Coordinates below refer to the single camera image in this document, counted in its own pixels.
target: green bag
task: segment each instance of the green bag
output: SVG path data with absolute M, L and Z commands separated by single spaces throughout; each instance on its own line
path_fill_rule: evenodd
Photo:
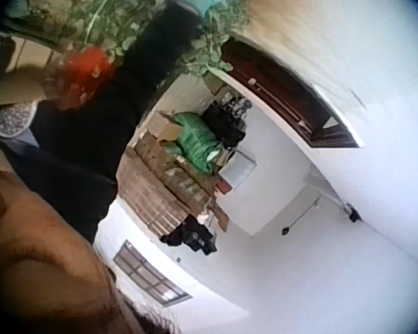
M 213 161 L 222 150 L 222 143 L 195 113 L 177 113 L 173 119 L 183 127 L 176 145 L 184 158 L 200 171 L 211 173 Z

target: window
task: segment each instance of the window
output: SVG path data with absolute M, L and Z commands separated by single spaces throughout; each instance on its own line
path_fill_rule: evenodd
M 127 240 L 113 261 L 133 282 L 163 306 L 170 306 L 191 298 L 152 266 Z
M 223 46 L 229 74 L 279 114 L 312 148 L 357 148 L 335 112 L 295 73 L 236 40 Z

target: green plant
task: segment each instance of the green plant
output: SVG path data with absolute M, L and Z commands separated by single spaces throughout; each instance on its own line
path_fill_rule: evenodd
M 222 61 L 221 46 L 229 33 L 249 23 L 245 0 L 223 0 L 203 19 L 203 35 L 178 61 L 178 70 L 203 76 L 210 67 L 229 71 Z M 81 42 L 82 47 L 101 45 L 113 61 L 120 58 L 143 32 L 152 17 L 164 8 L 155 0 L 82 0 L 73 6 L 63 37 Z
M 221 46 L 232 31 L 239 31 L 249 23 L 246 2 L 222 0 L 212 6 L 203 18 L 203 35 L 183 54 L 177 71 L 201 77 L 210 67 L 231 70 L 221 59 Z M 34 40 L 70 44 L 75 49 L 100 45 L 111 61 L 123 56 L 152 17 L 165 6 L 164 0 L 28 0 L 25 3 L 26 6 L 8 12 L 13 30 L 24 34 L 29 31 Z

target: red item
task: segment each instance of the red item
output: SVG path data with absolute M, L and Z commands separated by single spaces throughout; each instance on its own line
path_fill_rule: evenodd
M 113 65 L 99 47 L 67 55 L 57 79 L 60 107 L 67 109 L 85 103 L 113 73 Z
M 222 177 L 219 177 L 216 186 L 220 193 L 223 195 L 226 195 L 229 191 L 232 190 L 232 186 Z

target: black clothing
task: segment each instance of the black clothing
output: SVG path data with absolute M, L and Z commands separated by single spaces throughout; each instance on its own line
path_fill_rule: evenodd
M 201 249 L 205 255 L 217 251 L 214 236 L 206 226 L 201 225 L 192 215 L 187 216 L 170 234 L 160 237 L 160 241 L 173 247 L 185 244 L 194 252 Z
M 93 243 L 118 193 L 116 171 L 126 145 L 201 19 L 170 3 L 128 49 L 114 77 L 78 109 L 39 104 L 31 131 L 40 149 L 16 140 L 0 148 L 30 190 Z

